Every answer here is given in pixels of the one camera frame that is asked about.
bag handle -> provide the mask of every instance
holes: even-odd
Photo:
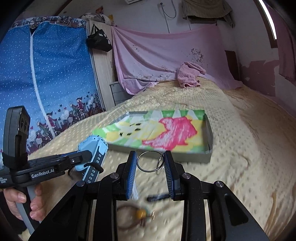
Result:
[[[95,24],[93,24],[93,27],[91,29],[91,34],[93,34],[93,31],[94,31],[94,33],[96,33],[97,31],[99,31],[98,27]]]

cabinet door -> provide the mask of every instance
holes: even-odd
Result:
[[[112,44],[111,26],[90,20],[88,21],[89,30],[92,29],[93,24],[95,24],[99,29],[102,29],[105,32]],[[103,97],[105,108],[106,110],[110,110],[112,107],[115,106],[110,84],[117,81],[116,69],[113,61],[113,50],[105,52],[97,49],[90,49],[90,52],[92,53],[94,58],[94,69],[97,75],[98,84],[101,95]]]

black tote bag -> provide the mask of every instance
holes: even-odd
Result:
[[[95,25],[93,25],[91,34],[86,39],[86,43],[89,48],[103,50],[105,52],[109,52],[112,49],[111,42],[104,31],[98,29]]]

hand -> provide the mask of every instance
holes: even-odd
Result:
[[[16,216],[18,219],[22,220],[22,217],[17,209],[17,203],[25,203],[26,195],[22,192],[14,189],[7,188],[3,190],[4,196],[7,202],[7,205],[11,211],[11,213]],[[37,184],[35,188],[36,197],[31,201],[31,212],[30,217],[37,221],[42,221],[45,218],[45,206],[44,200],[42,199],[42,185]]]

blue wardrobe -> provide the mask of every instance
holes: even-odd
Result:
[[[30,18],[10,28],[0,44],[0,152],[9,107],[24,105],[31,117],[28,153],[104,111],[86,38],[86,21],[70,17]]]

